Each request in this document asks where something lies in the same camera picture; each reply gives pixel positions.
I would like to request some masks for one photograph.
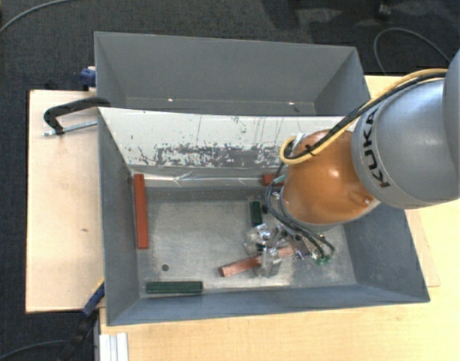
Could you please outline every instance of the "gray bin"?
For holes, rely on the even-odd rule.
[[[318,117],[344,115],[368,99],[351,47],[96,33],[95,48],[98,96],[114,107]],[[248,201],[262,199],[264,189],[149,183],[150,249],[137,250],[132,174],[165,173],[165,168],[129,165],[122,154],[124,132],[111,132],[105,111],[98,116],[98,137],[109,325],[429,300],[405,214],[384,205],[328,232],[337,248],[328,265],[285,259],[275,278],[247,272],[223,280],[216,268],[246,256],[242,232],[250,227]],[[129,132],[138,130],[129,124]],[[272,172],[274,164],[266,169]],[[225,171],[227,178],[241,176],[234,168]],[[148,281],[175,280],[202,280],[204,292],[145,293]]]

